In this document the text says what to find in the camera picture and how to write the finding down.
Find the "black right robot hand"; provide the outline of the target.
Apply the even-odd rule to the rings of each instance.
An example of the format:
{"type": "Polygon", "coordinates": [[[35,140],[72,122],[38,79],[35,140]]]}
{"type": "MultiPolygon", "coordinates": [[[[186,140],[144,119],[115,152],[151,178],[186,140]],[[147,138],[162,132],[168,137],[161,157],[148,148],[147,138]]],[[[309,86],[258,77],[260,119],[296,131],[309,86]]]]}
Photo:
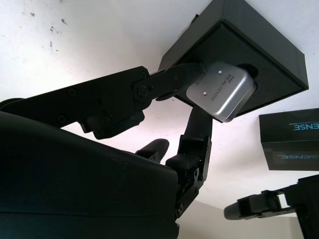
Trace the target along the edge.
{"type": "Polygon", "coordinates": [[[206,177],[212,117],[193,107],[178,153],[168,141],[136,153],[100,143],[137,126],[163,101],[208,73],[184,63],[145,67],[0,104],[3,239],[175,239],[176,220],[206,177]]]}

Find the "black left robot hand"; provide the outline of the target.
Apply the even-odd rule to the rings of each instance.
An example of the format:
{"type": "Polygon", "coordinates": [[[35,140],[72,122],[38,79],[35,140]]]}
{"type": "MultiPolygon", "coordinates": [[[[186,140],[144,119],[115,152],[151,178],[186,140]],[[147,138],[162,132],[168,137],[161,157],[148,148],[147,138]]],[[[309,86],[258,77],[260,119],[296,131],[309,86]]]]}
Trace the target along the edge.
{"type": "Polygon", "coordinates": [[[296,213],[305,239],[319,237],[319,176],[301,178],[297,184],[238,199],[224,209],[227,220],[269,218],[296,213]]]}

